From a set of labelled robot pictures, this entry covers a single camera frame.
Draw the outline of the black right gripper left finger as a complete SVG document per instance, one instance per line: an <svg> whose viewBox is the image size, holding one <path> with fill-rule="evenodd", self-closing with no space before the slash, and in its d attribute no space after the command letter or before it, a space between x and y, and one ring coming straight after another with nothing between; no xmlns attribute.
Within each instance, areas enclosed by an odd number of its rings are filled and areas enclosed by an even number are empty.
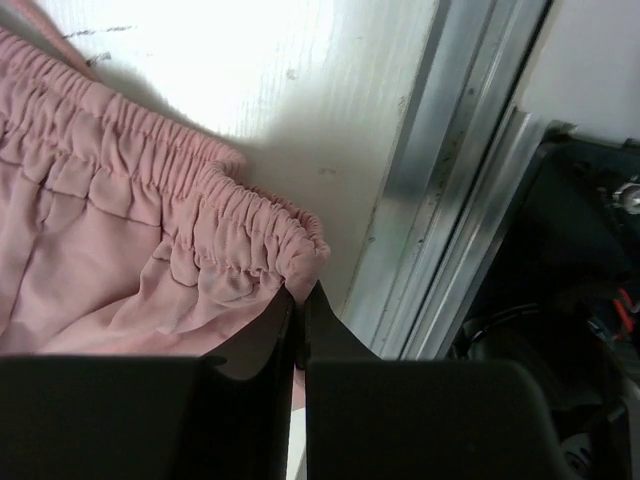
<svg viewBox="0 0 640 480"><path fill-rule="evenodd" d="M5 479L282 479L294 302L200 356L6 356Z"/></svg>

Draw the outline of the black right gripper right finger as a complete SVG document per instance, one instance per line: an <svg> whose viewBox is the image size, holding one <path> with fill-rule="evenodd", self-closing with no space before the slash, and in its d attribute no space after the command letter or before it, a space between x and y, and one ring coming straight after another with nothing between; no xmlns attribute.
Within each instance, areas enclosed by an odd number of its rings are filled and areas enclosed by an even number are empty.
<svg viewBox="0 0 640 480"><path fill-rule="evenodd" d="M302 308L311 479L561 479L534 379L506 361L378 358L321 286Z"/></svg>

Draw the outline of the pink drawstring trousers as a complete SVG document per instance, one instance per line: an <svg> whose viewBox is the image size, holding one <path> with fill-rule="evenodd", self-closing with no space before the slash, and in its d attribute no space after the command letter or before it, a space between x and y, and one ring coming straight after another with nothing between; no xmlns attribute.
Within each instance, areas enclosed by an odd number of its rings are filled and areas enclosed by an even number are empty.
<svg viewBox="0 0 640 480"><path fill-rule="evenodd" d="M1 351L202 355L276 292L303 303L320 220L244 186L228 144L111 90L31 1L53 46L1 33Z"/></svg>

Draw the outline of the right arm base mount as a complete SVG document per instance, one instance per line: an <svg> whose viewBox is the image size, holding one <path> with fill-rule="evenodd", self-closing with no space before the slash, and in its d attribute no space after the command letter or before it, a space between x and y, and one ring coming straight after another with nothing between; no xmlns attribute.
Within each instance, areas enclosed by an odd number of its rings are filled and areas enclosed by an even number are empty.
<svg viewBox="0 0 640 480"><path fill-rule="evenodd" d="M518 112L423 304L402 479L639 475L639 154Z"/></svg>

